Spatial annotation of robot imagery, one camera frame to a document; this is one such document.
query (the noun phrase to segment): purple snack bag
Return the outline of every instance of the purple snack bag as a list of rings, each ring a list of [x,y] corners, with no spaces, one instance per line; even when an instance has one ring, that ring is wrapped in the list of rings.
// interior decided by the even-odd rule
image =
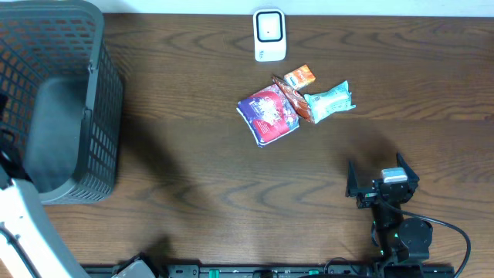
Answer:
[[[281,89],[273,84],[239,101],[237,111],[263,147],[299,127],[299,118]]]

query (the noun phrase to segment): dark wooden surface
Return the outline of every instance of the dark wooden surface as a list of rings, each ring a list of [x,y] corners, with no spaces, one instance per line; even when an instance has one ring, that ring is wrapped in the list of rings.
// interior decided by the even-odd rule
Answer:
[[[421,177],[404,209],[464,229],[463,276],[494,275],[494,20],[288,16],[286,59],[257,63],[250,16],[105,19],[126,79],[117,187],[46,207],[81,263],[377,256],[371,211],[344,197],[347,160],[376,178],[400,151]],[[256,147],[236,103],[304,63],[305,93],[348,80],[357,108]],[[463,238],[435,225],[433,239],[430,262],[458,267]]]

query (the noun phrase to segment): gray basket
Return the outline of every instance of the gray basket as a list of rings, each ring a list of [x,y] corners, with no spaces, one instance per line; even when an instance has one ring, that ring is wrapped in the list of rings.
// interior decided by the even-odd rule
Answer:
[[[123,86],[103,15],[83,1],[0,3],[0,136],[43,204],[92,203],[115,184]]]

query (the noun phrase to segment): light blue wrapper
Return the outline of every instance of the light blue wrapper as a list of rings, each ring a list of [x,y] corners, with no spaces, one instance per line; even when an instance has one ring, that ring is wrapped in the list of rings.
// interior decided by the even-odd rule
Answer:
[[[327,92],[314,95],[306,94],[303,98],[309,104],[314,116],[314,122],[317,124],[334,112],[354,109],[356,106],[352,105],[351,94],[348,91],[348,82],[345,81]]]

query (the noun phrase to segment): food package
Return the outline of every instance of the food package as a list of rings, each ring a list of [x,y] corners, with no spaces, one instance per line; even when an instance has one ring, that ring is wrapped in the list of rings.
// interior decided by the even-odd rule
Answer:
[[[291,73],[287,73],[284,77],[285,81],[295,90],[300,90],[316,80],[316,77],[307,65],[303,65]]]
[[[281,89],[273,84],[239,101],[237,111],[263,147],[299,127],[299,118]]]
[[[300,95],[299,92],[288,85],[287,82],[277,76],[272,76],[272,81],[276,85],[278,85],[281,91],[285,94],[285,97],[292,104],[293,109],[295,109],[296,113],[299,114],[306,121],[314,123],[312,111],[310,110],[309,104],[302,97],[302,95]]]
[[[307,100],[316,124],[335,112],[355,108],[355,105],[352,105],[351,92],[348,91],[347,81],[327,92],[314,95],[306,94],[303,98]]]

